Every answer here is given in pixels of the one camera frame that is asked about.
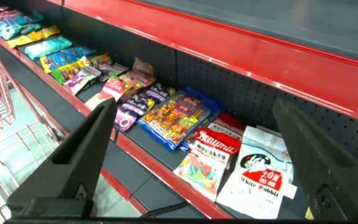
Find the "purple candy package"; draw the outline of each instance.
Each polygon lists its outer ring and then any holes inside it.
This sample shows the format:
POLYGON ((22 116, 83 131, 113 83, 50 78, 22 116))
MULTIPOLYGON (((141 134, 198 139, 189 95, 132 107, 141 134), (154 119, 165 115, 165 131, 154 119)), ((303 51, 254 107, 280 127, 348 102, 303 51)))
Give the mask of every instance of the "purple candy package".
POLYGON ((154 101, 150 99, 134 95, 118 108, 114 123, 118 125, 121 131, 128 131, 137 118, 145 115, 154 104, 154 101))

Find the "red shelf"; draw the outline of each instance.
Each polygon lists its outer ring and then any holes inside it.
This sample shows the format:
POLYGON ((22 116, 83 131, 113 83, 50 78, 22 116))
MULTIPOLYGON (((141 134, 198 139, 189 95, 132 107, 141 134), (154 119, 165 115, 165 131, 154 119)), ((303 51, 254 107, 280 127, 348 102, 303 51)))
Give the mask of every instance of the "red shelf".
POLYGON ((130 0, 64 7, 358 119, 358 62, 130 0))

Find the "black cable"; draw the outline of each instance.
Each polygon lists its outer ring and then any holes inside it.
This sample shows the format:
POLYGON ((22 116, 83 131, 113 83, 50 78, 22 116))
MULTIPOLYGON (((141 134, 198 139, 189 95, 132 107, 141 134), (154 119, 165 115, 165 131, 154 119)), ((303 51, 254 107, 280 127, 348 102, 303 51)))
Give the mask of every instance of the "black cable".
POLYGON ((184 207, 186 207, 187 205, 189 205, 189 203, 186 201, 186 202, 178 203, 178 204, 176 204, 176 205, 170 205, 170 206, 167 206, 167 207, 154 209, 154 210, 151 210, 151 211, 147 212, 146 214, 143 214, 143 215, 140 216, 139 218, 154 217, 154 216, 157 216, 157 215, 161 215, 161 214, 163 214, 163 213, 173 212, 173 211, 175 211, 175 210, 184 208, 184 207))

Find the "red label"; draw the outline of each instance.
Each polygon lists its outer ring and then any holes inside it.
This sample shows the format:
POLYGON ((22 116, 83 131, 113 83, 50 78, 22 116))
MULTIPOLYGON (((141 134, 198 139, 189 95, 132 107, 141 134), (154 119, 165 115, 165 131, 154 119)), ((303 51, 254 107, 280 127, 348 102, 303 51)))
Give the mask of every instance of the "red label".
POLYGON ((246 125, 242 124, 236 118, 233 118, 229 114, 223 113, 215 118, 212 123, 215 123, 221 127, 224 127, 238 135, 242 136, 246 130, 246 125))
POLYGON ((226 152, 229 155, 237 153, 241 148, 241 141, 239 139, 232 138, 209 128, 199 128, 196 140, 199 140, 199 142, 206 146, 226 152))
POLYGON ((259 183, 261 185, 271 187, 275 190, 280 190, 283 177, 281 172, 266 169, 264 171, 249 172, 245 171, 242 175, 259 183))

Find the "yellow candy package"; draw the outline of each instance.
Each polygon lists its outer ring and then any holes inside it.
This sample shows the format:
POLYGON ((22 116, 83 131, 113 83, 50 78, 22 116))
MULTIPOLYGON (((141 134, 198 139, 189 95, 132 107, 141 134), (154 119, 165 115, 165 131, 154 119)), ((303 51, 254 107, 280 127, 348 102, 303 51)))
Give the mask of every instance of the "yellow candy package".
POLYGON ((20 45, 29 44, 31 42, 35 42, 47 37, 50 37, 51 35, 60 33, 59 28, 54 25, 49 28, 44 28, 38 32, 31 32, 27 35, 20 36, 19 38, 9 40, 7 41, 7 44, 10 48, 14 48, 20 45))

